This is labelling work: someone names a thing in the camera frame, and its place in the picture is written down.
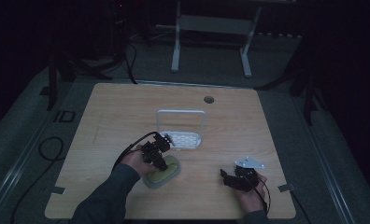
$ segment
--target human hand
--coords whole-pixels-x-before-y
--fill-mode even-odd
[[[263,175],[260,175],[258,172],[257,172],[257,175],[260,181],[259,181],[258,186],[255,188],[264,198],[263,183],[266,182],[267,178]],[[246,213],[263,210],[263,201],[260,198],[260,196],[255,192],[254,189],[250,190],[249,192],[235,189],[235,196],[240,201],[240,204]]]
[[[154,165],[144,162],[142,157],[141,145],[138,145],[135,150],[136,151],[131,152],[123,157],[121,163],[131,166],[138,172],[139,176],[159,171],[159,169],[156,168]]]

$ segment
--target sleeve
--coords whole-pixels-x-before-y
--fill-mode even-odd
[[[132,167],[118,164],[109,178],[78,205],[71,223],[122,223],[127,195],[139,179]]]
[[[243,218],[244,224],[268,224],[269,219],[267,218],[264,210],[250,212]]]

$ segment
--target round hole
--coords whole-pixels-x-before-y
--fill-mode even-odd
[[[208,103],[208,104],[214,103],[214,97],[212,97],[212,96],[206,96],[205,97],[205,102]]]

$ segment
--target dark background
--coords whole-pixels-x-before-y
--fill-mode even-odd
[[[323,7],[301,6],[319,1],[298,2],[266,4],[257,32],[303,36],[292,61],[302,67],[307,59],[316,60],[316,87],[370,185],[370,0],[324,1]],[[112,38],[107,31],[109,3],[0,1],[0,119],[34,75],[46,68],[52,43],[58,41],[79,58],[112,53],[102,41]],[[152,26],[173,25],[175,8],[175,1],[150,0],[148,17],[136,18],[148,18]],[[197,13],[201,7],[186,9]],[[225,9],[223,4],[211,13]]]

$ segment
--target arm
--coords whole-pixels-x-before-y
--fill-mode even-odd
[[[260,182],[256,189],[264,197],[263,183],[266,182],[266,177],[258,174]],[[235,189],[235,195],[240,201],[241,206],[247,213],[244,216],[245,224],[268,224],[269,219],[263,210],[263,202],[258,194],[252,189],[249,192],[245,192],[239,189]]]
[[[135,151],[123,158],[109,178],[87,199],[81,202],[71,223],[122,223],[126,213],[126,198],[142,175],[156,171]]]

